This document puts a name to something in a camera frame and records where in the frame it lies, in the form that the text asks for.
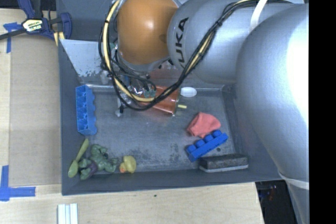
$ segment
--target kuka logo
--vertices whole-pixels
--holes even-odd
[[[179,23],[179,30],[181,30],[181,35],[179,36],[179,33],[176,32],[176,43],[175,43],[175,47],[176,47],[176,52],[178,54],[180,54],[180,57],[179,57],[179,62],[180,62],[180,66],[184,68],[183,64],[184,64],[184,56],[183,56],[183,53],[182,53],[182,43],[181,43],[181,40],[182,40],[182,37],[183,37],[183,31],[184,31],[184,24],[185,22],[189,19],[188,18],[185,18],[185,19],[182,19],[180,20],[180,23]]]

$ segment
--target blue lego brick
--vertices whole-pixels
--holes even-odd
[[[83,135],[94,135],[97,132],[94,99],[95,95],[88,86],[76,87],[77,130]]]
[[[206,135],[203,139],[197,140],[193,145],[186,148],[189,160],[194,162],[209,151],[223,144],[227,139],[228,136],[226,133],[222,133],[220,130]]]

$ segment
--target wire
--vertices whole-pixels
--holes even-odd
[[[202,38],[201,42],[197,46],[197,48],[194,50],[193,54],[191,55],[190,59],[188,60],[187,64],[185,65],[180,77],[178,80],[172,84],[171,86],[167,87],[160,95],[158,95],[155,98],[143,98],[140,97],[136,94],[133,94],[130,92],[128,87],[123,83],[123,81],[119,78],[119,74],[122,74],[124,76],[129,76],[129,77],[134,77],[141,81],[142,83],[148,83],[149,85],[153,86],[155,89],[155,85],[150,82],[149,80],[145,80],[131,72],[130,70],[126,71],[123,66],[121,66],[117,58],[114,60],[111,57],[111,53],[108,51],[109,43],[108,43],[108,33],[109,33],[109,24],[110,20],[112,18],[112,15],[116,8],[118,7],[120,0],[117,0],[112,7],[110,8],[110,11],[107,15],[107,19],[104,23],[104,27],[102,29],[102,32],[100,34],[100,40],[102,39],[103,41],[103,52],[104,54],[101,53],[100,55],[102,59],[104,60],[106,66],[107,66],[107,71],[109,72],[110,76],[112,77],[113,81],[113,86],[115,89],[115,92],[117,93],[118,98],[120,101],[128,108],[132,108],[137,111],[143,111],[147,110],[151,107],[153,107],[155,104],[158,102],[164,100],[166,97],[168,97],[172,92],[177,90],[185,78],[196,68],[196,66],[202,61],[206,53],[208,52],[214,38],[216,35],[217,30],[222,26],[223,22],[229,18],[229,16],[232,15],[232,13],[240,8],[246,8],[246,7],[253,7],[258,4],[259,0],[241,0],[237,2],[232,2],[228,4],[220,18],[210,27],[210,29],[207,31],[207,33],[204,35]],[[290,3],[289,1],[285,0],[268,0],[268,2],[273,2],[273,3]],[[113,66],[118,66],[122,72],[116,72],[114,70]],[[121,92],[125,93],[129,99],[131,99],[136,106],[132,106],[128,104],[128,102],[121,96]]]

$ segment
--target orange object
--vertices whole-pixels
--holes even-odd
[[[120,56],[133,65],[167,59],[167,29],[176,10],[173,0],[126,0],[117,16]]]
[[[210,114],[199,112],[189,124],[187,131],[192,136],[199,136],[204,138],[207,134],[219,129],[220,126],[221,123],[216,117]]]
[[[155,97],[158,97],[167,87],[156,86]],[[175,114],[177,103],[180,99],[180,89],[173,91],[168,97],[153,106],[154,109],[161,110],[169,114]]]

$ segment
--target rubber toy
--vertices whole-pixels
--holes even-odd
[[[79,163],[80,179],[86,180],[95,172],[105,170],[108,173],[114,173],[117,167],[117,158],[109,159],[107,149],[94,144],[91,147],[91,156],[88,159],[82,159]]]
[[[220,121],[211,114],[199,112],[187,127],[192,136],[204,138],[208,133],[220,128]]]
[[[119,166],[119,171],[121,173],[129,172],[131,174],[134,173],[137,168],[137,162],[135,161],[133,156],[123,156],[123,162]]]

